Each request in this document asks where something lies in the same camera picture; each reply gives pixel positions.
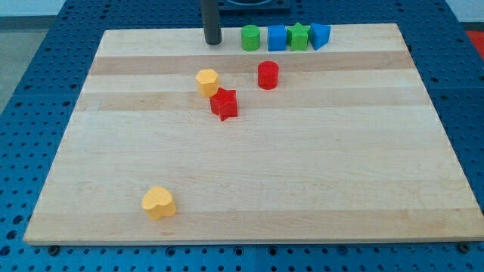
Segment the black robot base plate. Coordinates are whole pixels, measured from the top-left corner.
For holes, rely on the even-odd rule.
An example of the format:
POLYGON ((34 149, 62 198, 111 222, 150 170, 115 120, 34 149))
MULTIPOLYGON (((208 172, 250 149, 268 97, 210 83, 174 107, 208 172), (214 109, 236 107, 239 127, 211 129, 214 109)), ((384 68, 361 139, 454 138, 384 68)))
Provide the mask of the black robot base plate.
POLYGON ((291 0, 218 0, 221 11, 289 11, 291 0))

